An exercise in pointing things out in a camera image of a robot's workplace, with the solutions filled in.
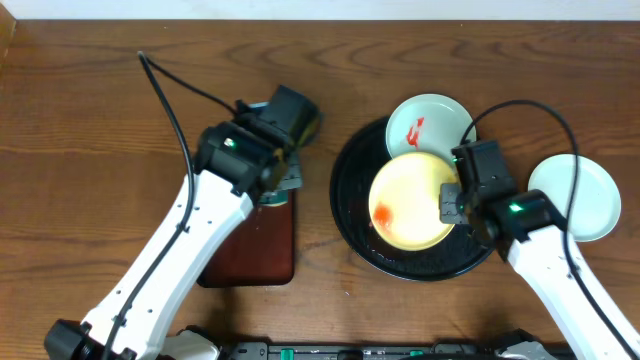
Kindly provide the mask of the green sponge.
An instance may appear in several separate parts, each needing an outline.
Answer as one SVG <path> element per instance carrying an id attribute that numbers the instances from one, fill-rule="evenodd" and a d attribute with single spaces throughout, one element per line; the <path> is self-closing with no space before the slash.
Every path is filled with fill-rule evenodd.
<path id="1" fill-rule="evenodd" d="M 270 192 L 263 194 L 259 200 L 261 206 L 278 207 L 286 204 L 289 200 L 287 191 Z"/>

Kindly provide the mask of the yellow plate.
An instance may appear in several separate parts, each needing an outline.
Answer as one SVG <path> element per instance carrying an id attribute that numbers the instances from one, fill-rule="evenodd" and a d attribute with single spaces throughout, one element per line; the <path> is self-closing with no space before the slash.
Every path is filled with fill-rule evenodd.
<path id="1" fill-rule="evenodd" d="M 429 249 L 454 226 L 440 220 L 441 186 L 454 183 L 451 166 L 436 155 L 412 152 L 386 163 L 369 190 L 368 209 L 375 231 L 404 251 Z"/>

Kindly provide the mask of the mint plate with red streak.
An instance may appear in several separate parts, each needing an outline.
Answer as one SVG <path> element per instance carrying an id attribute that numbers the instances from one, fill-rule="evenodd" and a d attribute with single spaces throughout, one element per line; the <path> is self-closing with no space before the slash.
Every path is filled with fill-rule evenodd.
<path id="1" fill-rule="evenodd" d="M 451 150 L 460 144 L 471 122 L 471 115 L 454 99 L 439 94 L 417 95 L 401 103 L 389 117 L 386 148 L 392 158 L 424 152 L 453 166 Z"/>

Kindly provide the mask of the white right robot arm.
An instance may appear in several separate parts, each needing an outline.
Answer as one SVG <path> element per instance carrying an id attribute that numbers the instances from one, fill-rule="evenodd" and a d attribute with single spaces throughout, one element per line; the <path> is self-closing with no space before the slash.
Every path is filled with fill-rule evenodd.
<path id="1" fill-rule="evenodd" d="M 496 192 L 456 183 L 440 188 L 440 219 L 468 224 L 544 304 L 578 359 L 637 359 L 639 333 L 601 285 L 568 221 L 540 190 Z"/>

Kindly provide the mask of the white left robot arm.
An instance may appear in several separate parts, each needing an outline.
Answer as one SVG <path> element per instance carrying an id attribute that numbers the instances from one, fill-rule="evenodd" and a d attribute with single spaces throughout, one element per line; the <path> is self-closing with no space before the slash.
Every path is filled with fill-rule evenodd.
<path id="1" fill-rule="evenodd" d="M 319 117 L 271 109 L 202 133 L 172 208 L 111 292 L 80 322 L 57 320 L 44 340 L 51 359 L 154 359 L 186 295 L 260 197 L 285 177 Z"/>

